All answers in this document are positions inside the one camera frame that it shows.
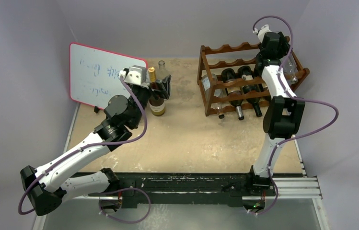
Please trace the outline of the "clear slim glass bottle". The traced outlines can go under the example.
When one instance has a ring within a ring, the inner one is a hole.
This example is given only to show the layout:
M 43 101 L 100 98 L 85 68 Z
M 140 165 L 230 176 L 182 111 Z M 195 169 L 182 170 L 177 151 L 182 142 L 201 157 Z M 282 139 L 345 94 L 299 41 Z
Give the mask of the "clear slim glass bottle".
M 167 70 L 166 66 L 165 66 L 165 61 L 160 60 L 158 62 L 158 69 L 156 72 L 156 76 L 158 79 L 163 79 L 164 77 L 168 76 L 170 74 L 170 72 Z

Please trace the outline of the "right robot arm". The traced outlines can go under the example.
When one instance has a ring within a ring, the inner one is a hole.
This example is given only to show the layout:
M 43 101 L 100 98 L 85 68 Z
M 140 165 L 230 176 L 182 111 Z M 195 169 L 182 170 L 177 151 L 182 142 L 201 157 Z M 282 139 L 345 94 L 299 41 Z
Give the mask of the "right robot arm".
M 246 180 L 246 191 L 256 195 L 271 185 L 274 165 L 287 139 L 296 134 L 301 123 L 305 103 L 293 99 L 281 68 L 281 59 L 290 45 L 281 32 L 263 32 L 256 56 L 255 73 L 265 82 L 271 101 L 263 120 L 265 139 L 258 159 L 250 169 L 251 179 Z

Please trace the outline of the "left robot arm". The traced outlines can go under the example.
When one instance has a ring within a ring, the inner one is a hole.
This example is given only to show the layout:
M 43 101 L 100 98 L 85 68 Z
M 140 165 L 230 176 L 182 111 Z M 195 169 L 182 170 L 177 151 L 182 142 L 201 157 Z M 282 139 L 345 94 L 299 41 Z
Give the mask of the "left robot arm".
M 34 213 L 44 216 L 78 196 L 93 193 L 113 196 L 120 192 L 119 180 L 109 168 L 87 176 L 75 177 L 75 173 L 121 145 L 140 140 L 146 134 L 148 124 L 144 124 L 136 137 L 132 130 L 139 127 L 140 121 L 147 122 L 145 109 L 151 98 L 169 99 L 171 79 L 171 75 L 152 79 L 143 74 L 123 72 L 119 80 L 130 96 L 113 96 L 104 109 L 105 119 L 94 131 L 49 163 L 37 168 L 26 166 L 21 170 L 24 193 L 18 204 L 18 213 L 25 215 L 22 210 L 25 199 L 30 201 Z

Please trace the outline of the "dark gold-capped wine bottle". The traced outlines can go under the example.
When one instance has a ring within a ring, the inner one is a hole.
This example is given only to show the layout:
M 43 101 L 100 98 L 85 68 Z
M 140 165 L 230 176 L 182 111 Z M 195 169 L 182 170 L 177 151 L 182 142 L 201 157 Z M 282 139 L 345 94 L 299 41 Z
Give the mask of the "dark gold-capped wine bottle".
M 148 73 L 150 77 L 150 88 L 152 95 L 149 99 L 150 109 L 153 115 L 162 116 L 165 111 L 165 100 L 157 93 L 161 88 L 157 84 L 156 70 L 154 67 L 148 68 Z

